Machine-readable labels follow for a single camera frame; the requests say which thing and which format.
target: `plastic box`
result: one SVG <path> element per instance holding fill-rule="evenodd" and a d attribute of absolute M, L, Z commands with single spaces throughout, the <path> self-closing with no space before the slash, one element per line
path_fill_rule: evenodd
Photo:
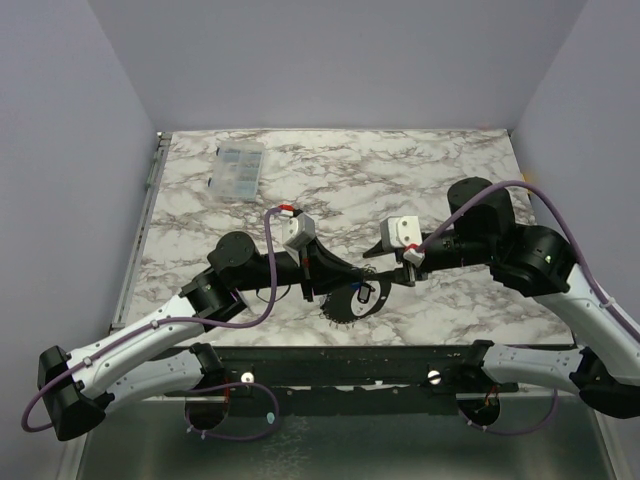
<path fill-rule="evenodd" d="M 209 178 L 212 194 L 221 199 L 255 201 L 264 155 L 262 143 L 221 143 Z"/>

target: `circular saw blade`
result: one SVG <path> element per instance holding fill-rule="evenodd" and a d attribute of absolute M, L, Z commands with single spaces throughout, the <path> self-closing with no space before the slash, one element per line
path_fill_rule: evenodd
<path fill-rule="evenodd" d="M 391 282 L 345 285 L 329 293 L 320 309 L 332 322 L 349 324 L 379 312 L 387 302 L 390 292 Z"/>

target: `transparent organizer box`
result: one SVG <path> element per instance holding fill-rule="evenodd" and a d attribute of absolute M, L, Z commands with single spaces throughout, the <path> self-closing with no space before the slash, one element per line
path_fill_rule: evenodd
<path fill-rule="evenodd" d="M 255 201 L 265 146 L 258 142 L 222 142 L 213 161 L 209 188 L 215 197 Z"/>

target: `wall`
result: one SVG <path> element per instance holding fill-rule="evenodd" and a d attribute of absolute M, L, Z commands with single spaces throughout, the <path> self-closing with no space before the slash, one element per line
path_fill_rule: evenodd
<path fill-rule="evenodd" d="M 40 480 L 62 444 L 19 426 L 38 355 L 105 335 L 157 139 L 84 0 L 3 2 L 0 65 L 0 471 Z"/>
<path fill-rule="evenodd" d="M 638 25 L 637 0 L 590 0 L 512 140 L 525 172 L 575 231 L 598 281 L 640 320 Z M 637 478 L 639 427 L 637 420 L 619 422 Z"/>
<path fill-rule="evenodd" d="M 159 130 L 513 128 L 584 0 L 89 0 Z"/>

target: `marble tabletop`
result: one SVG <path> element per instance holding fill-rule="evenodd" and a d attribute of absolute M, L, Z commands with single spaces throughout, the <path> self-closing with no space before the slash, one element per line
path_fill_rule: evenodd
<path fill-rule="evenodd" d="M 217 146 L 225 140 L 262 142 L 267 148 L 255 203 L 220 203 L 207 189 Z M 509 137 L 492 131 L 244 130 L 173 135 L 149 225 L 127 323 L 162 305 L 207 266 L 222 235 L 248 232 L 266 252 L 262 215 L 293 204 L 316 220 L 320 241 L 356 265 L 395 267 L 391 257 L 364 261 L 380 239 L 380 221 L 419 215 L 423 231 L 449 215 L 446 192 L 468 176 L 492 182 L 520 179 Z M 511 192 L 516 219 L 535 221 L 525 191 Z M 280 228 L 274 226 L 278 250 Z M 268 291 L 262 292 L 268 297 Z M 252 292 L 249 309 L 234 322 L 254 319 L 265 307 Z M 393 286 L 385 307 L 352 325 L 320 316 L 317 304 L 295 286 L 256 328 L 215 329 L 200 341 L 217 345 L 425 345 L 570 343 L 555 315 L 494 282 L 485 267 L 436 272 L 415 288 Z"/>

